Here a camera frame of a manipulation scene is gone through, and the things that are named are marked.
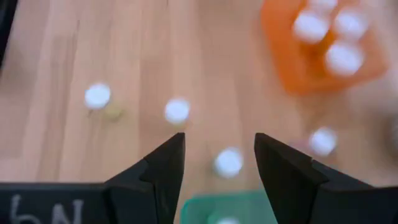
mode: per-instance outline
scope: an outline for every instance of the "small white ball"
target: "small white ball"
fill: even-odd
[[[85,105],[91,110],[103,109],[111,99],[111,89],[103,83],[97,83],[85,91]]]
[[[309,0],[308,6],[322,13],[330,13],[337,6],[337,0]]]
[[[337,145],[337,135],[330,128],[320,128],[309,140],[309,145],[318,156],[328,156]]]
[[[239,174],[243,166],[243,157],[238,148],[228,147],[215,159],[215,171],[224,178],[232,178]]]
[[[345,8],[336,16],[333,27],[342,38],[358,40],[369,28],[369,22],[358,9]]]
[[[217,224],[240,224],[239,220],[237,218],[233,217],[227,217],[227,218],[222,218],[216,222]]]
[[[312,11],[302,11],[293,24],[294,34],[303,42],[317,44],[329,31],[329,22]]]
[[[354,75],[363,65],[365,55],[361,48],[341,40],[336,41],[325,55],[326,67],[341,77]]]
[[[165,107],[165,118],[168,122],[178,125],[188,119],[190,111],[189,102],[183,99],[172,99]]]

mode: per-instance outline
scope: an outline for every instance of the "wooden surface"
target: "wooden surface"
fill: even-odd
[[[389,60],[398,58],[393,0],[366,0]],[[339,147],[321,161],[377,186],[398,184],[383,140],[398,112],[397,65],[334,95],[283,91],[260,30],[261,0],[20,0],[0,79],[0,179],[106,180],[176,130],[167,100],[191,102],[180,204],[195,194],[259,186],[254,134],[299,142],[331,126]],[[87,116],[84,90],[109,83],[125,110],[115,123]],[[240,147],[239,177],[211,162]]]

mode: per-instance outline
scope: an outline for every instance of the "white pill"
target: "white pill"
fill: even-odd
[[[313,11],[302,11],[293,24],[294,34],[303,42],[316,44],[329,31],[329,22]]]
[[[318,12],[330,13],[337,6],[337,0],[309,0],[308,6]]]
[[[85,104],[91,110],[103,109],[111,99],[111,89],[103,83],[97,83],[85,91]]]
[[[333,28],[341,38],[349,40],[360,39],[369,27],[366,16],[355,8],[342,9],[336,16]]]
[[[320,128],[309,140],[309,145],[318,156],[328,156],[337,145],[337,135],[330,128]]]
[[[222,218],[216,222],[217,224],[240,224],[239,220],[237,218],[233,217],[227,217],[227,218]]]
[[[364,58],[360,47],[338,40],[326,52],[325,63],[333,74],[350,77],[362,67]]]
[[[243,166],[243,157],[238,148],[228,147],[215,159],[215,171],[224,178],[232,178],[239,174]]]
[[[172,99],[165,107],[165,118],[168,122],[178,125],[188,119],[190,111],[189,102],[183,99]]]

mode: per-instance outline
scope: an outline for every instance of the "wooden table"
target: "wooden table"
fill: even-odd
[[[393,0],[364,0],[387,56],[398,58]],[[171,137],[166,102],[191,102],[180,205],[195,194],[256,189],[254,134],[305,139],[331,126],[338,149],[320,159],[370,184],[398,184],[383,139],[398,112],[397,65],[375,82],[328,96],[283,91],[259,25],[261,0],[20,0],[0,79],[0,179],[106,180]],[[88,116],[84,90],[109,83],[125,110]],[[211,171],[240,147],[237,178]]]

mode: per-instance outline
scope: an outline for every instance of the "green container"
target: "green container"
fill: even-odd
[[[264,190],[198,196],[187,200],[180,224],[217,224],[223,219],[239,224],[277,224]]]

